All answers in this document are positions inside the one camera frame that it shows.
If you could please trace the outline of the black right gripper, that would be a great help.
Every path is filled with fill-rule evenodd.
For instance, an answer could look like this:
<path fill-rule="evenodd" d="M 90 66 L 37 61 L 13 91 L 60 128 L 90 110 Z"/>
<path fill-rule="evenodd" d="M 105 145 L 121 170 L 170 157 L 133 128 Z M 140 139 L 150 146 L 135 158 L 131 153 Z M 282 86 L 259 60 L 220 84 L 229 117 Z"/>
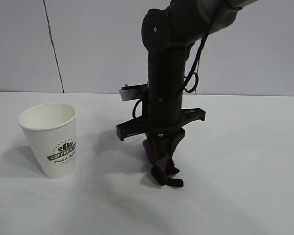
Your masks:
<path fill-rule="evenodd" d="M 149 79 L 147 84 L 123 86 L 119 89 L 122 101 L 137 100 L 133 107 L 132 119 L 118 124 L 116 133 L 125 138 L 146 134 L 146 154 L 149 160 L 159 160 L 166 156 L 164 142 L 158 133 L 168 133 L 167 153 L 173 154 L 185 137 L 181 129 L 190 122 L 205 121 L 206 112 L 201 108 L 182 108 L 184 79 Z"/>

